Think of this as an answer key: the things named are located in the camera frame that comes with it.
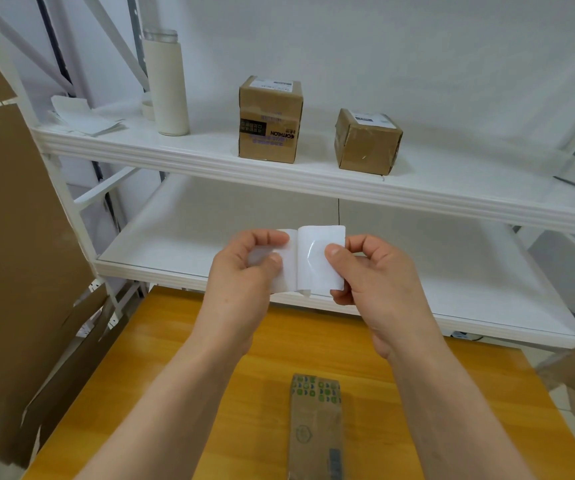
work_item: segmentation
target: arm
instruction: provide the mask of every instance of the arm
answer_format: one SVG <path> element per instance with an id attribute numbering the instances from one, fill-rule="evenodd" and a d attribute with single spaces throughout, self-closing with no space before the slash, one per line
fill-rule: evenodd
<path id="1" fill-rule="evenodd" d="M 259 266 L 247 267 L 247 255 L 254 246 L 281 246 L 288 239 L 274 230 L 246 231 L 217 254 L 189 338 L 77 480 L 192 478 L 282 266 L 273 253 Z"/>
<path id="2" fill-rule="evenodd" d="M 376 352 L 392 367 L 425 477 L 533 480 L 445 343 L 411 258 L 371 235 L 348 237 L 346 247 L 326 249 L 347 281 L 345 290 L 331 293 L 340 305 L 356 305 Z"/>

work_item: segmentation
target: person's right hand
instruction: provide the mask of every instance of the person's right hand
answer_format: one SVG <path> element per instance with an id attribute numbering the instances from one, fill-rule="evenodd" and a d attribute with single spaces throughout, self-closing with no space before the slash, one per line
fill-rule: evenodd
<path id="1" fill-rule="evenodd" d="M 345 246 L 325 248 L 346 280 L 345 289 L 331 295 L 339 305 L 356 305 L 380 356 L 387 359 L 402 344 L 443 342 L 410 256 L 373 235 L 347 237 Z M 365 256 L 353 254 L 360 252 Z"/>

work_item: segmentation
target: yellow wooden tabletop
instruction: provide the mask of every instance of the yellow wooden tabletop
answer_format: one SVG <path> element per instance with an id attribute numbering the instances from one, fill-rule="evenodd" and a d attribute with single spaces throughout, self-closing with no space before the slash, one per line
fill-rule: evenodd
<path id="1" fill-rule="evenodd" d="M 188 337 L 201 298 L 150 292 L 25 480 L 71 479 L 83 468 Z M 575 439 L 523 352 L 447 340 L 536 475 L 575 479 Z M 363 322 L 272 306 L 236 367 L 196 479 L 286 478 L 295 372 L 342 385 L 348 479 L 423 478 L 390 369 Z"/>

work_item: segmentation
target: lower shelf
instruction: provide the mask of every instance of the lower shelf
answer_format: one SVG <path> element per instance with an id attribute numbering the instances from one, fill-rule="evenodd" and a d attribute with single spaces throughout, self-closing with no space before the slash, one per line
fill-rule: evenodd
<path id="1" fill-rule="evenodd" d="M 203 290 L 214 255 L 237 231 L 347 227 L 410 253 L 439 326 L 575 347 L 575 319 L 508 226 L 170 175 L 96 260 L 102 275 Z M 329 296 L 272 296 L 288 305 L 357 314 Z"/>

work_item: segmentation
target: fingernail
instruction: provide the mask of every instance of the fingernail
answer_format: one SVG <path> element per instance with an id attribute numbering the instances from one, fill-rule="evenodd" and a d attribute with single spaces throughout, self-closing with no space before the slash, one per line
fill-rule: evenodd
<path id="1" fill-rule="evenodd" d="M 343 249 L 343 246 L 339 246 L 339 244 L 328 244 L 325 247 L 325 252 L 328 253 L 330 256 L 334 256 L 340 250 Z"/>

